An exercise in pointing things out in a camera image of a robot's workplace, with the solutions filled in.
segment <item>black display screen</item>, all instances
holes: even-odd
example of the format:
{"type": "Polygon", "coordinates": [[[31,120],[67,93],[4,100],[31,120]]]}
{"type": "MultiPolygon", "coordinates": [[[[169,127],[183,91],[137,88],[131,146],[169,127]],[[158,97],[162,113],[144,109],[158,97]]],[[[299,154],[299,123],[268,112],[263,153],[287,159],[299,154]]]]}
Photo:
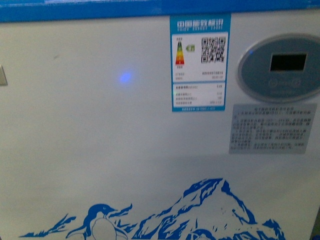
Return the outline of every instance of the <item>black display screen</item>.
{"type": "Polygon", "coordinates": [[[273,54],[270,71],[303,71],[307,54],[273,54]]]}

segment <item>blue indicator light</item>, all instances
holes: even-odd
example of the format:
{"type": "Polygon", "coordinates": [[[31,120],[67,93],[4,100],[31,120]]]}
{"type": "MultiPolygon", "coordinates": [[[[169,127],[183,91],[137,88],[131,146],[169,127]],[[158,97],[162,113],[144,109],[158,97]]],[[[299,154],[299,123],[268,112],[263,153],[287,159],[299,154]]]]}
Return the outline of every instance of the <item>blue indicator light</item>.
{"type": "Polygon", "coordinates": [[[123,85],[129,84],[131,82],[132,74],[130,72],[125,72],[120,77],[120,83],[123,85]]]}

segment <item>mountain graphic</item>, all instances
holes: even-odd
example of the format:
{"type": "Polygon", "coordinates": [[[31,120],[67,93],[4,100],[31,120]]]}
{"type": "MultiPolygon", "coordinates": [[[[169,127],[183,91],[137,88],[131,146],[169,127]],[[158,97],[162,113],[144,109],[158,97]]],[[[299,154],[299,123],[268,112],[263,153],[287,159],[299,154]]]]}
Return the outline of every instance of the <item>mountain graphic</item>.
{"type": "Polygon", "coordinates": [[[285,240],[278,223],[259,224],[223,178],[193,184],[174,205],[127,233],[131,239],[285,240]]]}
{"type": "Polygon", "coordinates": [[[83,225],[69,231],[66,238],[77,232],[84,240],[93,236],[100,240],[105,238],[98,236],[112,229],[110,240],[286,240],[275,220],[256,221],[223,178],[194,183],[171,207],[143,220],[126,222],[124,216],[132,208],[132,204],[122,210],[96,204],[90,207],[83,225]],[[106,214],[102,207],[112,211],[106,214]]]}

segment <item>oval control panel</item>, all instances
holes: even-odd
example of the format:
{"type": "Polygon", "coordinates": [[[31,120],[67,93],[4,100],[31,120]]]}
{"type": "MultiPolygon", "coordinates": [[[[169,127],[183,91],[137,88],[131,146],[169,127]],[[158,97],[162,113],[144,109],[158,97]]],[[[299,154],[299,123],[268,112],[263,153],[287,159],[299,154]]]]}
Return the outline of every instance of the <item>oval control panel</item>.
{"type": "Polygon", "coordinates": [[[320,38],[295,33],[257,43],[242,57],[238,80],[247,94],[272,103],[320,92],[320,38]]]}

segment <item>white appliance surface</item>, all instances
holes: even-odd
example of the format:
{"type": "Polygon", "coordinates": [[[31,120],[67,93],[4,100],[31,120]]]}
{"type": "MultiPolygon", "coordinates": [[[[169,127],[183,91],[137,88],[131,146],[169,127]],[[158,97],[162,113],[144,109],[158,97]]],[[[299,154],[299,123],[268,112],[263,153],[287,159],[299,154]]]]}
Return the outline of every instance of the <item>white appliance surface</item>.
{"type": "Polygon", "coordinates": [[[225,110],[207,112],[172,112],[169,16],[0,24],[1,239],[308,240],[320,95],[288,103],[318,107],[304,154],[229,143],[235,104],[268,105],[239,87],[242,55],[276,35],[320,37],[319,15],[232,14],[225,110]]]}

